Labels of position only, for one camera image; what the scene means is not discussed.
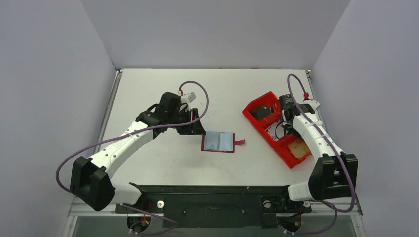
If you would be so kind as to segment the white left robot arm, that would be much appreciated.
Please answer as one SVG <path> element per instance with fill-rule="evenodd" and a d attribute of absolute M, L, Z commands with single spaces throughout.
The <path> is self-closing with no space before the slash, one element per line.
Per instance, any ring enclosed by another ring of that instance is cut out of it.
<path fill-rule="evenodd" d="M 141 191 L 133 184 L 113 185 L 112 177 L 121 165 L 148 142 L 173 127 L 180 135 L 205 135 L 197 121 L 199 112 L 190 104 L 195 93 L 176 95 L 165 92 L 159 103 L 141 112 L 122 134 L 107 147 L 89 158 L 79 157 L 73 163 L 70 191 L 95 211 L 110 204 L 135 204 Z"/>

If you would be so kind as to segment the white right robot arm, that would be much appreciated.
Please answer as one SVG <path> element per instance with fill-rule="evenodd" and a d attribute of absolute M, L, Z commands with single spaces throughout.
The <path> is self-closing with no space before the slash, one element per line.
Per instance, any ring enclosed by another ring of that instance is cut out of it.
<path fill-rule="evenodd" d="M 323 128 L 316 111 L 319 102 L 306 98 L 296 104 L 290 94 L 280 96 L 282 128 L 302 139 L 316 163 L 306 182 L 288 186 L 292 201 L 326 200 L 353 195 L 358 159 L 344 152 Z"/>

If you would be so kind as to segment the red leather card holder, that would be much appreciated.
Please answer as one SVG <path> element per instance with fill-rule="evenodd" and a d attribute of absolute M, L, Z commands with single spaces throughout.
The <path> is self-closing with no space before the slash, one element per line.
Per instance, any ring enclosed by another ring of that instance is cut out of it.
<path fill-rule="evenodd" d="M 207 131 L 202 136 L 201 151 L 234 153 L 235 147 L 244 145 L 245 139 L 235 140 L 233 132 Z"/>

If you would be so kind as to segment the gold card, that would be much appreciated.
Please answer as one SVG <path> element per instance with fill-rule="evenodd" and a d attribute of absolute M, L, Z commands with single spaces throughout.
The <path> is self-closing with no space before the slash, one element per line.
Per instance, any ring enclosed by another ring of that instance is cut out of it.
<path fill-rule="evenodd" d="M 309 147 L 303 140 L 294 140 L 287 147 L 296 159 L 304 159 L 311 154 Z"/>

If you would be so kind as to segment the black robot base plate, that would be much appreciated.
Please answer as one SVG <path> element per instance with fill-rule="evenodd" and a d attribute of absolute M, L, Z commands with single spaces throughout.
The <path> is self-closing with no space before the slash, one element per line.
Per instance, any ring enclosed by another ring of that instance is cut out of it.
<path fill-rule="evenodd" d="M 153 214 L 161 214 L 167 220 L 163 228 L 179 223 L 181 228 L 240 228 L 261 226 L 274 228 L 280 222 L 290 223 L 299 214 L 311 211 L 310 204 L 291 201 L 287 186 L 172 186 L 135 185 L 141 191 L 137 203 L 127 205 Z M 247 214 L 222 211 L 204 214 L 187 208 L 227 207 L 249 209 Z"/>

